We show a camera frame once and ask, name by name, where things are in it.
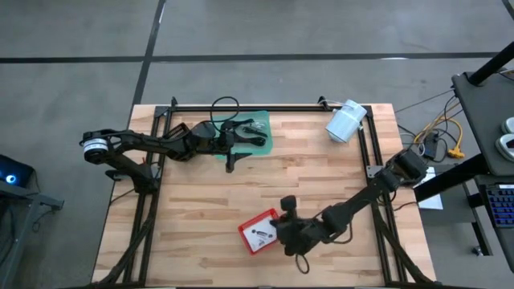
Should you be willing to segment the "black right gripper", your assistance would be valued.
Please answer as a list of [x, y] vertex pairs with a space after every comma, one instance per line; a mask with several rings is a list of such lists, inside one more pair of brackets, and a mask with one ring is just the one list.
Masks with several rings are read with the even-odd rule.
[[276, 228], [276, 240], [284, 246], [287, 256], [307, 254], [328, 237], [323, 222], [317, 219], [272, 219], [270, 224]]

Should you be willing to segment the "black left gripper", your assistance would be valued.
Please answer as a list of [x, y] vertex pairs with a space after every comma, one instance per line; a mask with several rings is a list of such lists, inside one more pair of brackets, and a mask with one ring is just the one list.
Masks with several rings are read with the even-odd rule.
[[242, 125], [250, 125], [255, 121], [253, 119], [246, 120], [227, 120], [214, 128], [218, 131], [218, 138], [215, 141], [215, 155], [226, 156], [226, 172], [232, 173], [235, 169], [235, 162], [245, 157], [251, 156], [251, 153], [232, 153], [234, 146], [234, 130]]

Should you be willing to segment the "teal translucent plastic bin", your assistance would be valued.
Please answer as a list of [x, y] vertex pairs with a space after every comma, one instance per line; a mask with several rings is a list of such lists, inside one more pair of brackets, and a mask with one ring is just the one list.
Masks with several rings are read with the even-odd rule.
[[273, 138], [271, 134], [270, 114], [268, 111], [240, 112], [233, 120], [253, 119], [255, 122], [250, 125], [242, 125], [235, 132], [244, 138], [262, 137], [265, 140], [263, 146], [250, 143], [235, 143], [232, 153], [251, 153], [253, 157], [264, 156], [271, 152], [273, 148]]

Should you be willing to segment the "red slotted plastic basket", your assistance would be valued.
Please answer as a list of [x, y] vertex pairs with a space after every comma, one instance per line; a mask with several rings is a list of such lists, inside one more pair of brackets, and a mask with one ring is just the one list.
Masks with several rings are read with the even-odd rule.
[[238, 232], [250, 255], [255, 255], [277, 242], [276, 228], [271, 221], [276, 220], [275, 209], [269, 209], [238, 227]]

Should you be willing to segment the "white cylindrical container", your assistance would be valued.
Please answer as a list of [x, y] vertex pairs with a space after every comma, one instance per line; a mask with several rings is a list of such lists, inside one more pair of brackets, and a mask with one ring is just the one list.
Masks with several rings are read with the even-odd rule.
[[346, 100], [341, 108], [333, 109], [332, 119], [325, 130], [331, 140], [339, 143], [348, 143], [354, 133], [361, 127], [361, 121], [366, 116], [367, 110], [353, 100]]

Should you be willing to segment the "white paper sheet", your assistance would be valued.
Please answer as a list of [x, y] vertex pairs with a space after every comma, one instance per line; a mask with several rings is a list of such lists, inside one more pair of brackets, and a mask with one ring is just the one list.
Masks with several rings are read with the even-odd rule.
[[[429, 166], [426, 170], [426, 176], [417, 185], [414, 186], [414, 189], [434, 178], [435, 176], [436, 174], [434, 167]], [[424, 210], [443, 210], [442, 198], [439, 194], [434, 195], [433, 197], [429, 197], [424, 201], [419, 201], [418, 207]]]

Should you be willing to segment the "black power adapter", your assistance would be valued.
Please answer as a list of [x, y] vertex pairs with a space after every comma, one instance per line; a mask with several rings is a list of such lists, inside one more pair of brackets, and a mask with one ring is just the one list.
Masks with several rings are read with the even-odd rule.
[[424, 157], [434, 161], [437, 157], [437, 149], [439, 142], [439, 134], [437, 132], [430, 132], [424, 140], [425, 152]]

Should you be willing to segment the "grey metal stand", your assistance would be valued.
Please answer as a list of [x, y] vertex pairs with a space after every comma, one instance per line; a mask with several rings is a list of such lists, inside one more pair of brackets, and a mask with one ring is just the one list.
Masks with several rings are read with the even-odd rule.
[[9, 289], [18, 269], [18, 265], [20, 264], [29, 230], [38, 220], [36, 214], [38, 213], [39, 207], [48, 206], [51, 210], [61, 210], [64, 200], [49, 197], [36, 191], [31, 192], [29, 189], [9, 185], [4, 181], [0, 181], [0, 194], [1, 193], [6, 197], [13, 198], [15, 201], [28, 202], [28, 211], [24, 222], [18, 230], [14, 231], [12, 243], [6, 254], [6, 258], [0, 261], [0, 268], [5, 268], [3, 271], [4, 275], [0, 276], [0, 289]]

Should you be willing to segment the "blue-lit computer case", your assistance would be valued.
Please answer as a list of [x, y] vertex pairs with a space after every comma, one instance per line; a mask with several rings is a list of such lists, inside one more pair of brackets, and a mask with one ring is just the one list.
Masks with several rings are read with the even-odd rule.
[[0, 181], [26, 188], [34, 168], [0, 154]]

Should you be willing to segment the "black backlit keyboard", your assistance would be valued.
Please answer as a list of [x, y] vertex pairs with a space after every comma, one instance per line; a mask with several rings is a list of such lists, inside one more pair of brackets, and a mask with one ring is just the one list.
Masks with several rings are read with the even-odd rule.
[[514, 228], [514, 184], [489, 185], [485, 193], [493, 226]]

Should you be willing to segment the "black side desk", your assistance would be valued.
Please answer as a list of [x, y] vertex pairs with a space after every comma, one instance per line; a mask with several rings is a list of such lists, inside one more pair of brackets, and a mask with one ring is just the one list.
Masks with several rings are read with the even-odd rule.
[[[495, 146], [496, 140], [505, 135], [501, 131], [501, 124], [514, 116], [514, 79], [508, 77], [503, 69], [513, 59], [514, 41], [479, 70], [451, 78], [455, 96], [463, 108], [480, 153], [415, 188], [419, 201], [473, 179], [479, 192], [469, 196], [467, 203], [471, 208], [484, 206], [487, 211], [486, 187], [514, 184], [514, 162], [504, 159]], [[514, 272], [514, 228], [493, 228], [508, 266]]]

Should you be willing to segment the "black aluminium table frame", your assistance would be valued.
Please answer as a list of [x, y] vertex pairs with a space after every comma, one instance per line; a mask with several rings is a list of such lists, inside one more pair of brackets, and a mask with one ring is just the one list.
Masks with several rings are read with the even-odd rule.
[[198, 154], [186, 162], [139, 150], [124, 152], [150, 164], [153, 194], [136, 193], [118, 173], [91, 289], [172, 287], [215, 289], [281, 287], [434, 287], [434, 269], [416, 207], [395, 213], [390, 194], [354, 215], [337, 243], [287, 256], [276, 242], [250, 255], [238, 227], [262, 212], [283, 214], [280, 200], [294, 195], [297, 214], [311, 218], [364, 189], [403, 150], [388, 104], [365, 108], [348, 143], [329, 139], [327, 104], [137, 105], [127, 130], [162, 137], [184, 123], [217, 126], [240, 112], [268, 111], [273, 148], [235, 162]]

